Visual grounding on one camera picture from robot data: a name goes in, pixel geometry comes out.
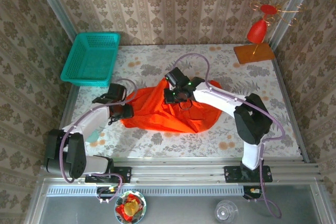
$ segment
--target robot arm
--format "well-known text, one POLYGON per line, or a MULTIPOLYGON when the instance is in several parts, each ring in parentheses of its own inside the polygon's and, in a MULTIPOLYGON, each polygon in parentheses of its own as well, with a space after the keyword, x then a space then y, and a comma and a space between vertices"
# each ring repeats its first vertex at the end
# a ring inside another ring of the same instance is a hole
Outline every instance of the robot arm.
POLYGON ((244 141, 242 164, 249 170, 255 170, 259 165, 260 141, 269 132, 272 121, 232 97, 247 101, 267 111, 260 97, 256 94, 248 97, 233 94, 211 84, 207 85, 199 77, 189 80, 178 68, 174 68, 165 77, 170 83, 170 88, 164 90, 165 103, 179 103, 191 99, 216 107, 235 119, 237 133, 244 141))
MULTIPOLYGON (((126 88, 119 84, 111 84, 108 93, 93 100, 91 108, 107 103, 123 101, 126 96, 126 88)), ((113 169, 113 161, 110 158, 100 156, 86 156, 84 141, 92 138, 97 140, 100 129, 119 119, 134 116, 133 108, 129 104, 103 106, 92 111, 83 118, 66 139, 67 151, 63 152, 63 164, 67 177, 79 178, 83 174, 108 173, 113 169)), ((77 121, 65 126, 61 130, 51 130, 47 138, 44 167, 47 172, 61 174, 59 167, 60 143, 65 133, 77 121)))

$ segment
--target decorative plate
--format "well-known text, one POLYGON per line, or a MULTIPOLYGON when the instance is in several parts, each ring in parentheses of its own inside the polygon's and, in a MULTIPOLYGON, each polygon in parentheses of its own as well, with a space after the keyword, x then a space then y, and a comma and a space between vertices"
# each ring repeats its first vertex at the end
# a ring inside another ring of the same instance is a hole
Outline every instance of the decorative plate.
POLYGON ((119 198, 117 199, 117 201, 115 202, 116 205, 114 206, 114 213, 115 213, 115 216, 117 218, 117 220, 121 223, 121 224, 136 224, 136 223, 139 223, 140 220, 143 218, 143 216, 145 215, 146 213, 146 208, 147 208, 147 204, 146 204, 146 200, 145 198, 143 197, 143 195, 138 192, 138 191, 126 191, 124 192, 122 195, 119 196, 119 198), (115 210, 118 206, 122 205, 122 204, 125 204, 126 201, 127 201, 127 198, 128 198, 128 195, 129 194, 133 194, 135 196, 137 196, 140 201, 141 201, 141 204, 143 206, 142 210, 140 210, 139 212, 137 212, 134 216, 133 216, 133 219, 132 219, 132 222, 129 222, 129 221, 126 221, 120 214, 117 213, 117 211, 115 210))

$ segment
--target cable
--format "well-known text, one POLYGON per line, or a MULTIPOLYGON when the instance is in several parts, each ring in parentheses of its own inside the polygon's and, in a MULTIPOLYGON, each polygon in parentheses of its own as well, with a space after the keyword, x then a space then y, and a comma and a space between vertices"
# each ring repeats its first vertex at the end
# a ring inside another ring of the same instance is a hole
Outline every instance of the cable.
POLYGON ((119 80, 117 80, 116 82, 118 81, 121 81, 121 80, 124 80, 124 81, 129 81, 131 82, 133 85, 134 85, 134 94, 131 98, 127 99, 126 101, 121 101, 121 102, 112 102, 112 103, 107 103, 107 104, 102 104, 102 105, 99 105, 97 107, 94 107, 92 108, 91 110, 87 111, 86 113, 84 113, 71 127, 70 129, 65 133, 65 135, 63 136, 62 140, 61 140, 61 145, 60 145, 60 148, 59 148, 59 168, 61 170, 61 174, 62 174, 62 177, 63 179, 71 184, 75 181, 74 178, 72 178, 72 180, 69 180, 67 178, 67 175, 65 174, 65 171, 64 171, 64 163, 63 163, 63 150, 64 150, 64 145, 65 145, 65 141, 67 139, 67 137, 69 136, 70 132, 76 128, 76 126, 84 119, 86 118, 89 114, 91 114, 93 111, 96 111, 100 108, 104 108, 104 107, 108 107, 108 106, 113 106, 113 105, 124 105, 125 103, 127 102, 130 102, 133 100, 133 98, 136 96, 137 92, 138 92, 138 89, 137 89, 137 85, 135 85, 135 83, 132 81, 132 80, 129 80, 129 79, 126 79, 126 78, 121 78, 119 80))
POLYGON ((284 127, 282 127, 282 125, 281 125, 281 124, 280 124, 280 123, 279 123, 273 116, 271 116, 269 113, 267 113, 266 111, 262 110, 261 108, 255 106, 254 104, 251 104, 251 103, 249 103, 249 102, 247 102, 247 101, 244 101, 244 100, 242 100, 242 99, 240 99, 240 98, 238 98, 238 97, 235 97, 235 96, 233 96, 233 95, 230 95, 230 94, 227 94, 227 93, 223 93, 223 92, 220 92, 220 91, 218 91, 218 90, 213 89, 213 88, 210 86, 209 82, 208 82, 208 75, 209 75, 209 71, 210 71, 210 63, 209 63, 208 59, 207 59, 206 57, 204 57, 203 55, 200 55, 200 54, 197 54, 197 53, 189 53, 189 54, 185 54, 185 55, 183 55, 183 56, 181 56, 181 57, 179 57, 179 58, 177 59, 177 61, 176 61, 176 62, 174 63, 174 65, 173 65, 172 69, 174 69, 174 68, 176 67, 176 64, 177 64, 180 60, 182 60, 183 58, 188 57, 188 56, 198 56, 198 57, 201 57, 201 58, 203 58, 203 59, 205 60, 205 62, 206 62, 206 64, 207 64, 207 70, 206 70, 206 73, 205 73, 205 84, 207 85, 207 87, 208 87, 212 92, 214 92, 214 93, 216 93, 216 94, 219 94, 219 95, 223 95, 223 96, 228 97, 228 98, 230 98, 230 99, 233 99, 233 100, 235 100, 235 101, 244 103, 244 104, 246 104, 247 106, 249 106, 249 107, 251 107, 251 108, 253 108, 253 109, 259 111, 260 113, 262 113, 262 114, 264 114, 265 116, 267 116, 268 118, 270 118, 270 119, 277 125, 278 129, 281 130, 281 133, 282 133, 281 136, 279 136, 279 137, 269 137, 269 138, 264 139, 264 140, 261 142, 261 148, 260 148, 260 160, 259 160, 260 184, 261 184, 261 191, 262 191, 262 195, 263 195, 263 200, 265 201, 266 207, 267 207, 268 211, 272 214, 272 216, 274 216, 274 217, 277 218, 277 219, 280 219, 280 218, 282 217, 282 212, 281 212, 280 208, 279 208, 274 202, 272 202, 271 200, 269 200, 269 199, 266 198, 265 185, 264 185, 264 183, 263 183, 263 179, 262 179, 262 171, 263 171, 264 144, 265 144, 265 142, 268 142, 268 141, 270 141, 270 140, 282 140, 282 139, 285 137, 285 135, 286 135, 286 134, 285 134, 284 127), (274 205, 274 206, 278 209, 278 211, 279 211, 279 215, 276 215, 276 214, 270 209, 270 206, 269 206, 269 204, 268 204, 269 202, 270 202, 272 205, 274 205))
MULTIPOLYGON (((120 189, 121 189, 121 186, 122 186, 122 176, 117 174, 117 173, 106 173, 106 174, 99 174, 99 173, 93 173, 91 174, 91 176, 97 176, 97 177, 105 177, 105 176, 115 176, 115 177, 118 177, 119 178, 119 184, 118 184, 118 188, 117 188, 117 191, 114 193, 114 195, 108 199, 106 199, 105 201, 108 203, 109 201, 111 201, 112 199, 115 198, 116 195, 119 194, 120 192, 120 189)), ((101 198, 101 194, 106 191, 105 188, 103 188, 102 190, 100 190, 99 194, 98 194, 98 199, 99 201, 102 203, 103 202, 103 199, 101 198)))
POLYGON ((181 103, 180 103, 180 102, 178 103, 178 106, 180 107, 181 110, 186 111, 186 110, 189 110, 189 109, 193 106, 193 101, 190 100, 190 99, 188 99, 188 101, 190 101, 190 106, 187 107, 187 108, 183 108, 183 107, 181 107, 181 103))

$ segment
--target green basket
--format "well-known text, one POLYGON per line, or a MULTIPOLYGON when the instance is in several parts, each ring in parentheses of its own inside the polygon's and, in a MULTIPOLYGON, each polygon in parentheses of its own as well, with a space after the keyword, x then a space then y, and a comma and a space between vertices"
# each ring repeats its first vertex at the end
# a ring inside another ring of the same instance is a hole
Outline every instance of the green basket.
POLYGON ((120 34, 80 33, 64 65, 61 80, 77 86, 108 87, 118 54, 120 34))

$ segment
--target orange cloth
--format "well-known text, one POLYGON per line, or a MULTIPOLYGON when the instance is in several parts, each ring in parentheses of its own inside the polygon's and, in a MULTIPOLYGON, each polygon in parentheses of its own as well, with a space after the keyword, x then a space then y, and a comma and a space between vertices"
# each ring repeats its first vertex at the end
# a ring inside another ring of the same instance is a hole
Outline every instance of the orange cloth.
MULTIPOLYGON (((212 85, 221 87, 218 82, 212 85)), ((139 89, 136 97, 129 102, 134 109, 134 117, 121 122, 127 128, 138 127, 146 130, 178 133, 198 133, 210 129, 218 120, 221 110, 210 105, 193 102, 189 110, 183 110, 178 104, 165 104, 163 89, 169 83, 163 79, 156 87, 139 89)), ((181 103, 182 108, 188 108, 190 101, 181 103)))

